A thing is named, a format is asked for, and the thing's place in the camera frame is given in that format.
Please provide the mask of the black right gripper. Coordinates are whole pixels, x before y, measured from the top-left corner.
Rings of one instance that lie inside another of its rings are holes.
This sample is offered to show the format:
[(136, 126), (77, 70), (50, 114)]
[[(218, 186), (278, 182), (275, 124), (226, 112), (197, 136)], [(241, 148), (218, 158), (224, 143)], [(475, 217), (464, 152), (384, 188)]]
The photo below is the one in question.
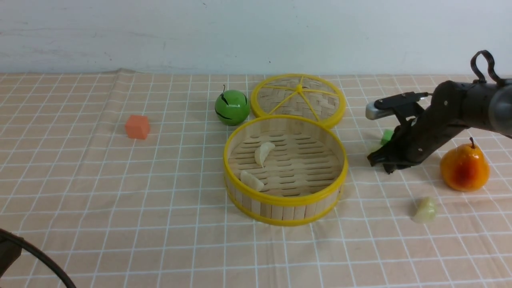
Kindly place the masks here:
[(370, 166), (383, 165), (387, 174), (417, 166), (446, 142), (466, 129), (466, 124), (443, 108), (427, 108), (413, 122), (402, 125), (383, 149), (371, 152)]

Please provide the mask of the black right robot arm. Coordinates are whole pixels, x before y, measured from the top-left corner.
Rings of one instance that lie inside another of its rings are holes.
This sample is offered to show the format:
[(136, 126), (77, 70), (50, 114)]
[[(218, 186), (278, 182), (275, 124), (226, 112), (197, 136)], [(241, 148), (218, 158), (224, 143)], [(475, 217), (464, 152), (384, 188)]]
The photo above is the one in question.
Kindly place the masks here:
[(383, 164), (387, 173), (417, 166), (466, 129), (475, 128), (511, 137), (511, 84), (439, 84), (426, 109), (419, 100), (428, 93), (407, 92), (377, 100), (383, 116), (394, 114), (399, 126), (392, 139), (368, 155), (371, 166)]

